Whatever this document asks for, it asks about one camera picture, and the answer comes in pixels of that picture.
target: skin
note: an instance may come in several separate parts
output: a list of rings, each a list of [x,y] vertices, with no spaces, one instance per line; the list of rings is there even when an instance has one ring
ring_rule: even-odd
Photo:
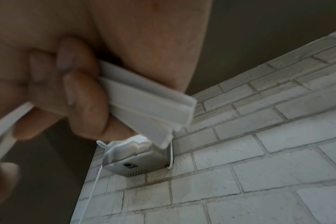
[[[0,1],[0,118],[30,100],[36,108],[17,123],[19,140],[62,118],[85,138],[134,135],[109,114],[96,81],[97,58],[119,58],[121,66],[184,92],[199,59],[211,1]],[[18,179],[16,165],[0,165],[0,203]]]

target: brick wall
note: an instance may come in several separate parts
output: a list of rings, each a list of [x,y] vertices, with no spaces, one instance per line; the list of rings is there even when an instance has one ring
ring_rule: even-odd
[[[86,224],[336,223],[336,32],[194,97],[173,170],[104,171]]]

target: dark ceiling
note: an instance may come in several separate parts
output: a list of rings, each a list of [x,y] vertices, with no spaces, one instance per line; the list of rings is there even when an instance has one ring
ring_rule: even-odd
[[[194,94],[336,31],[333,0],[215,0]]]

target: white cable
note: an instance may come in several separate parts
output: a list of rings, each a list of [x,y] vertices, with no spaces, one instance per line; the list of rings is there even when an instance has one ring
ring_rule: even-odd
[[[87,203],[86,203],[86,205],[85,205],[85,207],[84,207],[84,210],[83,210],[83,212],[82,212],[82,215],[80,216],[80,219],[79,219],[79,221],[78,221],[78,224],[81,224],[81,223],[82,223],[82,220],[83,220],[83,218],[84,218],[84,215],[86,214],[88,205],[89,205],[90,200],[92,199],[92,196],[93,196],[93,193],[94,193],[94,188],[95,188],[95,186],[97,185],[97,182],[98,182],[98,180],[99,180],[100,173],[102,172],[102,168],[103,168],[103,166],[100,166],[98,175],[97,175],[97,177],[95,178],[95,181],[94,181],[94,185],[93,185],[92,191],[90,192],[88,201],[87,201]]]
[[[167,169],[171,169],[173,167],[173,141],[171,140],[171,163]]]

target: speaker grille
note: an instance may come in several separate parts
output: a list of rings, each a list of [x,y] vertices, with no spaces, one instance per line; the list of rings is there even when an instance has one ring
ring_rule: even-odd
[[[148,170],[140,170],[140,171],[136,171],[136,172],[133,172],[133,173],[128,173],[128,174],[125,174],[125,177],[129,178],[129,177],[132,177],[132,176],[137,176],[137,175],[141,175],[141,174],[145,174],[145,173],[148,173]]]

